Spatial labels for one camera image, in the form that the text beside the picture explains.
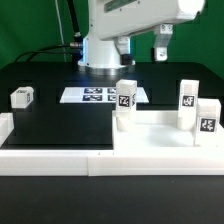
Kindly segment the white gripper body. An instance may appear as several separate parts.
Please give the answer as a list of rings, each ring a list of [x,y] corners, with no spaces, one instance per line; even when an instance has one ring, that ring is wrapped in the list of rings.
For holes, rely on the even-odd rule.
[[[89,31],[100,40],[194,20],[205,0],[89,0]]]

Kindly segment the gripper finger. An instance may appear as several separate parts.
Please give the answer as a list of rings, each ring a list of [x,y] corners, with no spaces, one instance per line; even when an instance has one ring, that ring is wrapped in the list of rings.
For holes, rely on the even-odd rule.
[[[161,24],[154,30],[156,36],[154,43],[154,60],[166,61],[168,59],[168,45],[173,35],[172,24]]]
[[[115,39],[115,46],[120,55],[120,63],[122,65],[130,65],[132,63],[132,55],[130,53],[130,38],[121,36]]]

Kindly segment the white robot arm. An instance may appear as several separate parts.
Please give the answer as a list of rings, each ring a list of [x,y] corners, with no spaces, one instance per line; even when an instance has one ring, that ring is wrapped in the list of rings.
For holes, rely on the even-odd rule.
[[[173,26],[191,21],[206,0],[88,0],[89,31],[83,40],[81,70],[97,75],[131,71],[130,38],[152,31],[156,35],[153,59],[168,58]]]

